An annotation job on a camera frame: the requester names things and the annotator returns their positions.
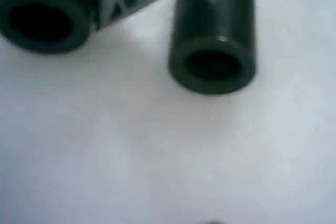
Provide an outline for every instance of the hollow end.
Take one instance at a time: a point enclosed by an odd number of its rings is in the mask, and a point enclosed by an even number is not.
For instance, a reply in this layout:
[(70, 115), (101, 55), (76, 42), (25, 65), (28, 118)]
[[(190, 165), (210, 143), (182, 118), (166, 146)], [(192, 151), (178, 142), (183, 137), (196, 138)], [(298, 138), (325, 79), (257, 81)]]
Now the hollow end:
[(254, 48), (195, 38), (173, 45), (169, 71), (179, 84), (196, 93), (232, 93), (247, 86), (255, 75)]
[(190, 54), (186, 71), (203, 81), (226, 81), (239, 77), (242, 65), (234, 56), (219, 49), (203, 49)]
[(91, 19), (71, 0), (0, 0), (0, 29), (13, 44), (41, 54), (82, 46)]
[(67, 14), (41, 3), (13, 8), (8, 14), (8, 26), (28, 40), (46, 44), (66, 40), (74, 30), (74, 23)]

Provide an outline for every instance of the black rubber tube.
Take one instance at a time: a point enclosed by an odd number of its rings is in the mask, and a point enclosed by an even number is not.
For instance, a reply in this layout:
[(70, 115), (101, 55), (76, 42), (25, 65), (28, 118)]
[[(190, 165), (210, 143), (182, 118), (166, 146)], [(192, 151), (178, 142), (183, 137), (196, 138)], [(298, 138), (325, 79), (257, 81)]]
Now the black rubber tube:
[(256, 72), (254, 0), (177, 0), (169, 69), (184, 87), (226, 94)]
[(90, 36), (94, 6), (94, 0), (0, 0), (0, 30), (31, 51), (68, 52)]

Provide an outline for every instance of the white surface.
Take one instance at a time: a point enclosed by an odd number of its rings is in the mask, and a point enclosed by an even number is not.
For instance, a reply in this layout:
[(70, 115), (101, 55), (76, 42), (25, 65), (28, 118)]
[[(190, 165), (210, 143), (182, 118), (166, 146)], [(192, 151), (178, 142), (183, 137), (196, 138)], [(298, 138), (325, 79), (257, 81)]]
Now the white surface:
[(335, 0), (257, 0), (259, 74), (166, 70), (173, 0), (67, 57), (1, 41), (0, 223), (336, 223)]

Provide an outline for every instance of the black plastic part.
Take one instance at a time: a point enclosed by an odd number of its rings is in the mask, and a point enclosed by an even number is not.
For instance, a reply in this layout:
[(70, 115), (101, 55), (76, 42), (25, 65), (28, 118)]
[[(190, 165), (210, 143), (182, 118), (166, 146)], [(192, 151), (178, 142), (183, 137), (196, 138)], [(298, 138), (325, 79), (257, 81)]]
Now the black plastic part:
[(94, 0), (0, 0), (0, 29), (20, 47), (68, 52), (90, 36), (95, 5)]
[(254, 0), (177, 0), (169, 69), (184, 87), (226, 94), (256, 72)]

